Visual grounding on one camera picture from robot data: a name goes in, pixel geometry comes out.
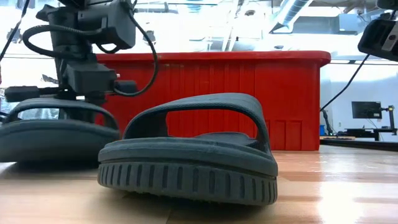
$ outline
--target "red plastic container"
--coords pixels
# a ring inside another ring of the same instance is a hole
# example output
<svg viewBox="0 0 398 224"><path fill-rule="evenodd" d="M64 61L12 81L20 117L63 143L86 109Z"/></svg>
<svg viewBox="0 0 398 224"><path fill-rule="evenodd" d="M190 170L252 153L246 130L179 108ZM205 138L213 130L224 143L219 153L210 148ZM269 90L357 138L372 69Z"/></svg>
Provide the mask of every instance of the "red plastic container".
<svg viewBox="0 0 398 224"><path fill-rule="evenodd" d="M151 54L98 55L121 80L135 80L139 89L152 76ZM272 150L319 149L320 67L328 52L203 52L159 54L160 70L152 88L141 96L108 96L104 108L118 120L121 131L138 113L188 96L238 92L262 104ZM254 123L230 111L173 112L169 134L192 137L215 131L256 135Z"/></svg>

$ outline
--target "wooden surface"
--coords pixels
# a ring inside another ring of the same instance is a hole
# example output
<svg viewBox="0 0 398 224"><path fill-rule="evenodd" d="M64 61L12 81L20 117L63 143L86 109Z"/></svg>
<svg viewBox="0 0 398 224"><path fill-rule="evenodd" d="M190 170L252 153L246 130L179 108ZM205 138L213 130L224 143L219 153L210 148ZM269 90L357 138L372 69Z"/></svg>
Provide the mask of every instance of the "wooden surface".
<svg viewBox="0 0 398 224"><path fill-rule="evenodd" d="M275 152L279 198L242 207L128 194L95 170L0 164L0 223L398 223L398 153Z"/></svg>

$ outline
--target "slide sandal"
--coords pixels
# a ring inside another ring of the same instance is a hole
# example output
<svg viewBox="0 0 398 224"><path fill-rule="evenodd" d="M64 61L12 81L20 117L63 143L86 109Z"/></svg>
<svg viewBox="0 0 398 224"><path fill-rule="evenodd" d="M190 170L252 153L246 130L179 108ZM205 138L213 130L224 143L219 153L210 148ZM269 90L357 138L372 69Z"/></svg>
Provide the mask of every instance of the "slide sandal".
<svg viewBox="0 0 398 224"><path fill-rule="evenodd" d="M250 117L256 138L243 133L168 136L168 112L208 109ZM277 199L278 166L261 104L242 93L194 96L150 108L132 119L123 140L107 144L98 160L98 183L113 189L244 205Z"/></svg>
<svg viewBox="0 0 398 224"><path fill-rule="evenodd" d="M20 112L36 108L99 113L104 116L105 126L74 119L18 118ZM28 99L4 118L0 127L0 162L95 161L99 151L119 137L116 120L104 108L83 101Z"/></svg>

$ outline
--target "rubber sole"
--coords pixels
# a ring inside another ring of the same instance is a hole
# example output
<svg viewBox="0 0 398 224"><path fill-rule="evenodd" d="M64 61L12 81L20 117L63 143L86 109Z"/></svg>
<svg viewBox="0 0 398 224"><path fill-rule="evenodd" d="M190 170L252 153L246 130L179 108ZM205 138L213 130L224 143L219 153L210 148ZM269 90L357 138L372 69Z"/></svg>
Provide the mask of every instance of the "rubber sole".
<svg viewBox="0 0 398 224"><path fill-rule="evenodd" d="M277 200L276 177L225 167L166 162L103 162L104 187L191 200L270 205Z"/></svg>

